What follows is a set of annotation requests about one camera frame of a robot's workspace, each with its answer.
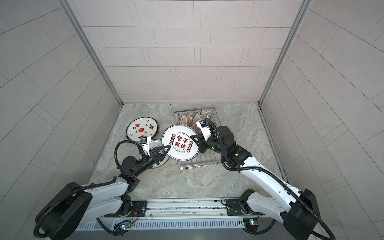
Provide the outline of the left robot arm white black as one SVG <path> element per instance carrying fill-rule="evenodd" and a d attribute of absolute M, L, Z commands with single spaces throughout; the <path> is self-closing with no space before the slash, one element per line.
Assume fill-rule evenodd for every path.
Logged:
<path fill-rule="evenodd" d="M 145 153 L 138 147 L 142 160 L 128 156 L 123 163 L 115 161 L 119 176 L 111 181 L 79 185 L 72 182 L 38 213 L 35 218 L 33 235 L 37 239 L 65 240 L 78 226 L 109 214 L 127 216 L 133 209 L 131 193 L 139 184 L 138 176 L 159 165 L 170 150 L 170 146 L 160 146 Z"/>

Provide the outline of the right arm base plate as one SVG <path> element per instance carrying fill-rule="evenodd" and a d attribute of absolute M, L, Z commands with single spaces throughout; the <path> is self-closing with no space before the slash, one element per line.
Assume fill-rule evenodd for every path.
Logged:
<path fill-rule="evenodd" d="M 263 213 L 245 210 L 244 204 L 238 199 L 221 199 L 221 204 L 226 207 L 228 216 L 264 216 Z"/>

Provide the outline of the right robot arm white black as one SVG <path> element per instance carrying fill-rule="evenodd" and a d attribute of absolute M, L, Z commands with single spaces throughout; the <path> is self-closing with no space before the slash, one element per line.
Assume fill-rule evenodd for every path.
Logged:
<path fill-rule="evenodd" d="M 226 170 L 245 175 L 271 195 L 267 198 L 245 191 L 240 197 L 244 212 L 258 212 L 271 217 L 282 223 L 296 240 L 306 240 L 311 235 L 321 240 L 336 238 L 321 219 L 316 196 L 310 190 L 301 191 L 270 172 L 249 151 L 236 144 L 228 127 L 216 127 L 209 119 L 200 120 L 196 125 L 201 133 L 192 139 L 201 153 L 206 150 L 219 153 Z"/>

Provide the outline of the red characters white plate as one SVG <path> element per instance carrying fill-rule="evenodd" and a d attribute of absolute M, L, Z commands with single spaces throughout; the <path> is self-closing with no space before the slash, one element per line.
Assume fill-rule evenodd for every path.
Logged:
<path fill-rule="evenodd" d="M 146 158 L 150 157 L 153 160 L 152 168 L 161 167 L 170 158 L 168 155 L 170 147 L 164 147 L 161 140 L 143 138 L 139 144 L 142 146 Z"/>

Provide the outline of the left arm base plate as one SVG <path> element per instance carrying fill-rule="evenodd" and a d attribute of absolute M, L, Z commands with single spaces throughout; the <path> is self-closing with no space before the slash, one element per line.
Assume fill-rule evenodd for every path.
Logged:
<path fill-rule="evenodd" d="M 141 218 L 146 214 L 147 205 L 147 201 L 126 201 L 116 213 L 104 215 L 104 218 Z"/>

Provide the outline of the watermelon pattern plate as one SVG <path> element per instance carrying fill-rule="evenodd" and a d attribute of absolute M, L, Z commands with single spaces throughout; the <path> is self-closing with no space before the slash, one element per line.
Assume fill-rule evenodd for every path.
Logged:
<path fill-rule="evenodd" d="M 150 117 L 142 117 L 132 121 L 126 129 L 126 137 L 131 141 L 141 141 L 144 137 L 154 138 L 159 130 L 158 122 Z"/>

